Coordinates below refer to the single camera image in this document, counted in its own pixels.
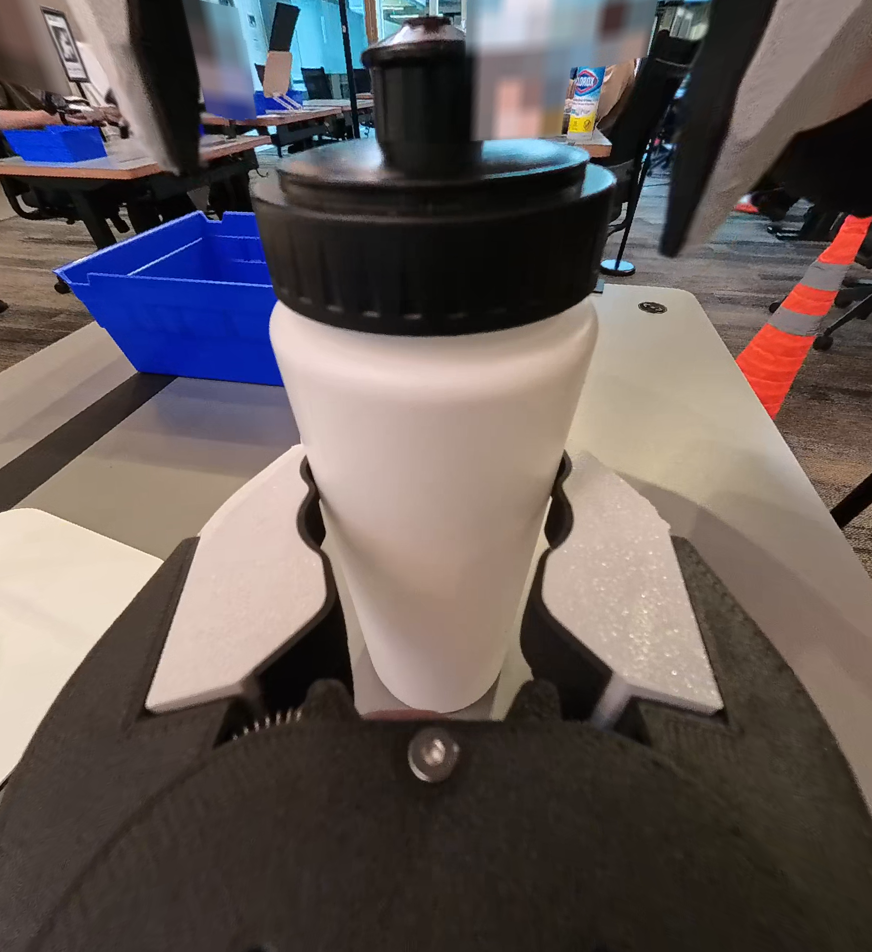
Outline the white bottle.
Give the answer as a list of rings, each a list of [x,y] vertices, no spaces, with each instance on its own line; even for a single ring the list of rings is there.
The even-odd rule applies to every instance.
[[[457,337],[331,327],[276,303],[270,339],[377,675],[466,708],[509,649],[598,334],[591,296]]]

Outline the white wipes canister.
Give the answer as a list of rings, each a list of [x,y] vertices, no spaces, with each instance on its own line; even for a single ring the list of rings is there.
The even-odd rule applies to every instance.
[[[606,72],[604,66],[572,68],[563,123],[568,141],[585,143],[593,140]]]

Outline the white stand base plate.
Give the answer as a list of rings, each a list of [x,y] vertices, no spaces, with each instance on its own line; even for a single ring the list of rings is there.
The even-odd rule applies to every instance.
[[[161,559],[34,508],[0,513],[0,790]]]

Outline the wooden top desk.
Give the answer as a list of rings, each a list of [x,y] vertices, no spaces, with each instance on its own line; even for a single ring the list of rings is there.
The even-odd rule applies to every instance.
[[[609,137],[604,135],[599,128],[596,128],[593,135],[587,138],[572,138],[568,135],[560,135],[551,137],[549,141],[582,149],[591,161],[608,159],[612,151],[612,143]]]
[[[0,159],[0,184],[13,211],[28,221],[82,223],[98,250],[117,242],[116,232],[136,234],[198,210],[250,211],[249,175],[258,170],[261,136],[204,137],[197,173],[163,172],[147,157],[120,149],[78,163]]]

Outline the printed tag sign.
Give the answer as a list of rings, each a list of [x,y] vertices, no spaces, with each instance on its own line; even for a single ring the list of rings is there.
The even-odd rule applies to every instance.
[[[65,13],[48,6],[41,6],[40,11],[65,76],[76,85],[90,82],[79,44]]]

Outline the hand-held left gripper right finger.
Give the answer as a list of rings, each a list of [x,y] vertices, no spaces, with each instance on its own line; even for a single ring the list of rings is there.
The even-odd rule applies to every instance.
[[[724,702],[668,523],[591,453],[561,459],[523,615],[523,656],[564,720],[614,725],[634,701]]]

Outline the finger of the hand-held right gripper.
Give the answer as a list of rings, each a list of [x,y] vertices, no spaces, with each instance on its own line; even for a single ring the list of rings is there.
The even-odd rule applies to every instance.
[[[659,253],[707,243],[800,133],[872,99],[872,1],[714,1],[682,100]]]
[[[201,86],[181,1],[74,1],[133,136],[160,169],[198,173]]]

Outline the black round base pole stand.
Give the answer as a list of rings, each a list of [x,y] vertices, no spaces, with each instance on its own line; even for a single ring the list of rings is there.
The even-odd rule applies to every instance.
[[[633,263],[624,259],[624,252],[634,220],[637,203],[642,188],[643,154],[635,155],[627,161],[620,162],[605,168],[615,179],[616,186],[611,207],[609,210],[608,236],[619,234],[619,244],[601,262],[601,273],[614,277],[629,277],[635,273]]]

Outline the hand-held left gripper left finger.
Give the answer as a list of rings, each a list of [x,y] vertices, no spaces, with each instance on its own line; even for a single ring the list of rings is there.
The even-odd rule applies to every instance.
[[[307,450],[292,446],[202,527],[145,708],[249,695],[252,679],[328,606],[332,572]]]

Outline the small blue plastic bin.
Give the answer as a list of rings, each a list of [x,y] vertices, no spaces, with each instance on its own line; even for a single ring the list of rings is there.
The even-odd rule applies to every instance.
[[[76,164],[108,157],[106,142],[94,125],[10,129],[2,135],[13,152],[29,163]]]

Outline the orange traffic cone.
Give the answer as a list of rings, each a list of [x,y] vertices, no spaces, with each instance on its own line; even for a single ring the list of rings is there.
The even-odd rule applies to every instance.
[[[787,398],[871,223],[872,217],[848,215],[829,246],[738,355],[739,370],[771,419]]]

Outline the black bottle lid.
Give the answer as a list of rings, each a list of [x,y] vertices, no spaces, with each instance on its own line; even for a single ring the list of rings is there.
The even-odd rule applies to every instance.
[[[375,138],[282,160],[251,201],[276,297],[319,324],[449,337],[594,292],[616,178],[584,149],[477,140],[474,60],[448,18],[365,50]]]

